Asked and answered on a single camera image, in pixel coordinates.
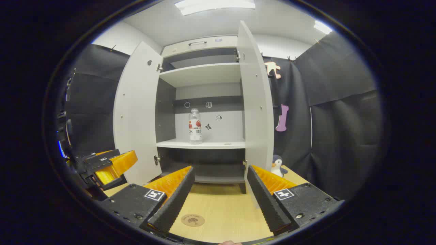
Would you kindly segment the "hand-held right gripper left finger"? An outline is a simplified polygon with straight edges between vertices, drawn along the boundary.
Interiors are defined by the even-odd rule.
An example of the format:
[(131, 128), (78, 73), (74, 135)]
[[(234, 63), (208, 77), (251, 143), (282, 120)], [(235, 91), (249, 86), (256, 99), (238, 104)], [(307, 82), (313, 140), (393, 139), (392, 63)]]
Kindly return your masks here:
[(145, 186), (130, 184), (100, 206), (129, 226), (166, 234), (170, 231), (195, 181), (187, 166)]

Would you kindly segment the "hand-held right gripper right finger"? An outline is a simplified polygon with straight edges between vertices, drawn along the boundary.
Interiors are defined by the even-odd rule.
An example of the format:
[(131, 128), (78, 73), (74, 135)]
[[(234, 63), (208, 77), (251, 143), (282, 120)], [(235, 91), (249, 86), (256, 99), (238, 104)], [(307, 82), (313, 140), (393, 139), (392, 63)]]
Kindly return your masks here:
[(296, 185), (255, 165), (248, 167), (247, 180), (274, 236), (309, 226), (341, 206), (311, 183)]

